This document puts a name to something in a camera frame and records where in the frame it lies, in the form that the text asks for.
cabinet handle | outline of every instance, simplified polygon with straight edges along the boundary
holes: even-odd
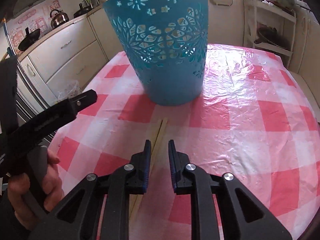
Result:
[[[65,48],[66,46],[68,46],[70,43],[71,43],[71,41],[68,41],[66,44],[64,44],[60,49],[63,49],[63,48]]]
[[[36,73],[33,71],[32,67],[29,64],[27,64],[27,68],[32,72],[32,76],[35,77]]]

kitchen cabinet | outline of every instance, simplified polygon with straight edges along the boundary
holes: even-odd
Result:
[[[47,82],[68,60],[95,40],[87,18],[82,18],[49,37],[31,51],[29,57]]]
[[[208,0],[208,43],[243,46],[244,0],[232,0],[231,5],[216,5]]]
[[[298,5],[294,7],[294,11],[296,12],[297,22],[289,70],[298,73],[307,42],[309,11]]]
[[[314,14],[308,12],[308,34],[306,47],[298,74],[303,77],[320,105],[320,25]]]
[[[17,76],[17,92],[23,99],[23,101],[36,113],[41,113],[44,109],[43,107],[37,102],[37,100],[33,97],[31,92],[28,90],[26,85],[23,83],[20,76]]]
[[[95,41],[63,65],[47,85],[57,97],[61,87],[65,87],[69,80],[78,80],[83,89],[105,64],[106,58]]]
[[[93,31],[96,33],[108,60],[111,60],[118,52],[123,51],[118,36],[113,30],[103,8],[91,14],[89,16],[89,21],[92,24]]]
[[[44,100],[50,105],[54,105],[57,102],[56,96],[52,93],[46,83],[43,81],[38,71],[30,61],[29,57],[26,56],[22,61],[21,65],[28,78],[38,90],[40,95],[44,98]]]
[[[294,78],[294,80],[298,83],[299,87],[301,88],[301,90],[303,91],[304,95],[306,96],[306,98],[308,99],[312,110],[315,112],[315,116],[316,119],[318,120],[318,122],[320,122],[320,109],[319,106],[316,102],[315,97],[313,96],[310,88],[308,87],[306,81],[303,79],[302,76],[289,71],[290,74],[292,75],[292,77]]]

metal pivot screw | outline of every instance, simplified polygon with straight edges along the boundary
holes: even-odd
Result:
[[[88,181],[93,181],[93,180],[96,179],[96,177],[97,177],[97,176],[96,176],[95,174],[90,173],[90,174],[87,175],[87,180],[88,180]]]
[[[226,180],[233,180],[234,176],[232,173],[226,173],[223,175]]]
[[[188,171],[194,171],[196,169],[196,166],[192,163],[189,163],[186,165],[186,168]]]
[[[132,164],[126,164],[125,166],[124,166],[124,169],[126,170],[126,171],[132,171],[133,170],[133,168],[134,168],[134,166],[132,165]]]

plastic table cover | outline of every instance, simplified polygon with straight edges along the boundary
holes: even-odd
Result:
[[[207,172],[235,174],[293,239],[318,210],[318,124],[280,57],[210,44],[203,92],[181,106],[151,102],[125,52],[101,69],[89,89],[97,92],[97,103],[59,129],[50,145],[61,159],[66,194],[88,173],[102,176],[128,163],[143,149],[157,120],[169,120],[131,240],[191,239],[190,197],[172,190],[170,139]]]

stainless steel kettle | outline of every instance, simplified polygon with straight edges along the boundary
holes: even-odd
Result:
[[[51,20],[51,27],[52,29],[55,29],[56,27],[66,23],[69,21],[69,17],[68,17],[68,14],[62,12],[62,11],[59,11],[57,9],[53,9],[51,12],[50,12],[50,18],[52,18],[52,12],[53,11],[57,11],[58,14],[56,14],[53,19]]]

